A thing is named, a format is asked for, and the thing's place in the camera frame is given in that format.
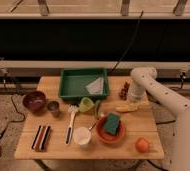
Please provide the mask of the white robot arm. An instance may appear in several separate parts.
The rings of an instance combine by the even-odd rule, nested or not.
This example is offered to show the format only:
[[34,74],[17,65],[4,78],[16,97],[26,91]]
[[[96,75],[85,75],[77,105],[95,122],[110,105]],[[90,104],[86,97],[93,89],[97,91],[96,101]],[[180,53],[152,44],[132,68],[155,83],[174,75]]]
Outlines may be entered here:
[[140,101],[149,92],[176,116],[170,171],[190,171],[190,100],[157,82],[156,77],[154,67],[134,68],[128,97]]

